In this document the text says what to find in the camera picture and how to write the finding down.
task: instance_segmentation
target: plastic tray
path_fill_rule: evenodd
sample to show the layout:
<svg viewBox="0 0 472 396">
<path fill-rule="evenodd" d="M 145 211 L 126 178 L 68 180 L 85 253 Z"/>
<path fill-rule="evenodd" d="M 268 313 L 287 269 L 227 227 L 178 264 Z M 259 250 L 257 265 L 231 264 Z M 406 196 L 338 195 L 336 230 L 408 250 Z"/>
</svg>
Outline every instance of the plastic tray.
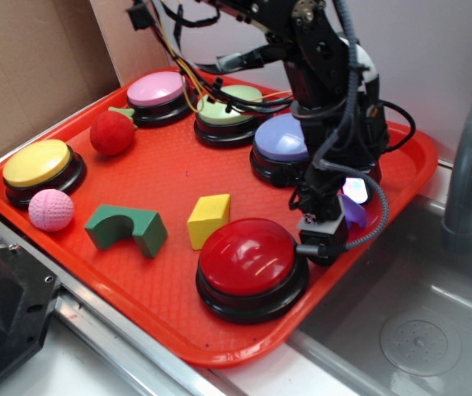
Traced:
<svg viewBox="0 0 472 396">
<path fill-rule="evenodd" d="M 241 83 L 226 78 L 227 84 Z M 126 152 L 107 158 L 89 142 L 89 127 L 108 106 L 125 107 L 123 87 L 67 120 L 42 139 L 61 139 L 80 153 L 87 177 L 71 196 L 75 216 L 57 233 L 36 229 L 24 210 L 5 197 L 0 165 L 0 213 L 56 258 L 103 299 L 186 362 L 228 367 L 262 356 L 279 346 L 311 309 L 368 248 L 344 253 L 329 268 L 310 264 L 309 289 L 282 318 L 256 325 L 227 323 L 208 312 L 196 292 L 198 251 L 191 249 L 186 228 L 200 196 L 229 193 L 230 219 L 262 217 L 288 229 L 298 240 L 300 212 L 288 210 L 291 189 L 276 189 L 259 181 L 249 163 L 250 147 L 208 148 L 196 141 L 190 115 L 163 128 L 144 128 Z M 392 140 L 407 128 L 391 124 Z M 381 185 L 393 219 L 417 194 L 437 166 L 432 141 L 418 132 L 400 150 L 380 160 Z M 98 251 L 84 225 L 101 204 L 156 210 L 169 236 L 154 259 L 142 256 L 130 238 Z M 377 199 L 368 206 L 372 223 L 380 210 Z M 365 233 L 353 228 L 350 238 Z"/>
</svg>

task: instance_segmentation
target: cardboard box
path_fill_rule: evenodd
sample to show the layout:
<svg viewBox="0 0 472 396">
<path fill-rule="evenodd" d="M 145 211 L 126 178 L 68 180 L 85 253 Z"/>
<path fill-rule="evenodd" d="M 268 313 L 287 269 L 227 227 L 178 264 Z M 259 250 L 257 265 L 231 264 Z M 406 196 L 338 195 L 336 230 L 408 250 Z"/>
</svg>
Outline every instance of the cardboard box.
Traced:
<svg viewBox="0 0 472 396">
<path fill-rule="evenodd" d="M 119 82 L 168 65 L 150 33 L 131 27 L 125 12 L 130 5 L 129 0 L 0 0 L 0 157 Z M 113 61 L 106 43 L 113 47 Z"/>
</svg>

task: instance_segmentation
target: gray cable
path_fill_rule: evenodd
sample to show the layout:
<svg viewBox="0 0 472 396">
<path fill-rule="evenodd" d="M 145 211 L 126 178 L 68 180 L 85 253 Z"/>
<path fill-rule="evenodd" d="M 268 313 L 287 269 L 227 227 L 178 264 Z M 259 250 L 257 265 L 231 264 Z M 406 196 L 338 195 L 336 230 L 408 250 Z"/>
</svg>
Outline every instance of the gray cable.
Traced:
<svg viewBox="0 0 472 396">
<path fill-rule="evenodd" d="M 326 152 L 337 142 L 341 131 L 349 128 L 349 138 L 347 143 L 352 139 L 352 122 L 353 114 L 356 110 L 357 104 L 357 87 L 359 85 L 359 73 L 357 71 L 357 44 L 355 31 L 353 29 L 352 19 L 347 9 L 347 5 L 344 0 L 333 0 L 337 15 L 341 22 L 342 28 L 348 40 L 348 66 L 350 67 L 350 73 L 348 74 L 348 89 L 346 95 L 346 105 L 344 107 L 344 113 L 341 118 L 341 122 L 332 132 L 332 134 L 324 141 L 313 156 L 313 166 L 317 169 L 320 168 L 320 160 L 324 157 Z"/>
<path fill-rule="evenodd" d="M 359 177 L 362 180 L 364 180 L 366 184 L 370 186 L 373 192 L 375 192 L 377 196 L 379 197 L 380 203 L 381 203 L 382 214 L 381 214 L 380 221 L 377 224 L 377 226 L 364 237 L 360 237 L 351 242 L 343 243 L 343 244 L 335 245 L 335 246 L 318 245 L 317 247 L 311 247 L 308 245 L 299 245 L 296 249 L 297 252 L 303 255 L 307 255 L 307 256 L 319 256 L 319 257 L 337 256 L 340 253 L 356 248 L 357 246 L 360 246 L 363 243 L 367 243 L 371 241 L 372 239 L 377 238 L 385 229 L 388 223 L 389 215 L 390 215 L 389 203 L 388 203 L 388 200 L 386 199 L 385 192 L 380 187 L 380 185 L 377 184 L 377 182 L 374 179 L 372 179 L 370 176 L 368 176 L 367 174 L 361 171 L 358 171 L 357 169 L 353 167 L 347 167 L 345 165 L 331 163 L 325 160 L 321 160 L 319 165 L 321 169 L 323 170 L 342 172 L 342 173 L 347 174 L 348 176 Z"/>
</svg>

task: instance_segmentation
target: screw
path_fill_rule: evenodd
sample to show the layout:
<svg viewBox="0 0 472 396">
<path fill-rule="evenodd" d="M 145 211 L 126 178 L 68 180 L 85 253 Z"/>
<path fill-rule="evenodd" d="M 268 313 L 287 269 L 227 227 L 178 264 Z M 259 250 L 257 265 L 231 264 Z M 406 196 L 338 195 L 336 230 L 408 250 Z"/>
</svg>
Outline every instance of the screw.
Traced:
<svg viewBox="0 0 472 396">
<path fill-rule="evenodd" d="M 304 21 L 306 21 L 307 23 L 311 23 L 313 21 L 313 18 L 314 18 L 314 14 L 312 11 L 306 11 L 304 13 Z"/>
<path fill-rule="evenodd" d="M 17 243 L 11 243 L 10 245 L 8 245 L 7 248 L 10 252 L 15 252 L 16 250 L 20 250 L 21 246 L 18 245 Z"/>
</svg>

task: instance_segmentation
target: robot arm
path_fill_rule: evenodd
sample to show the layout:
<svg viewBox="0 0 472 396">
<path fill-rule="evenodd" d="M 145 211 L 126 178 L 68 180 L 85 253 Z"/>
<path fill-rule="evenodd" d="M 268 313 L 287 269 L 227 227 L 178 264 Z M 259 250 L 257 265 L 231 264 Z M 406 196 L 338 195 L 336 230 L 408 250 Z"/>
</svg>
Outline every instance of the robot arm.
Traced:
<svg viewBox="0 0 472 396">
<path fill-rule="evenodd" d="M 310 228 L 301 230 L 300 239 L 314 246 L 340 244 L 347 250 L 347 232 L 338 231 L 344 227 L 323 231 L 320 225 L 343 222 L 337 193 L 346 179 L 345 170 L 368 173 L 377 167 L 389 134 L 377 72 L 356 42 L 344 0 L 333 2 L 346 39 L 331 27 L 324 0 L 201 1 L 257 27 L 268 45 L 245 55 L 219 58 L 216 65 L 196 66 L 228 73 L 274 60 L 284 64 L 294 98 L 290 109 L 300 121 L 313 159 L 300 175 L 289 203 L 292 210 L 302 211 Z M 322 255 L 322 249 L 308 254 Z"/>
</svg>

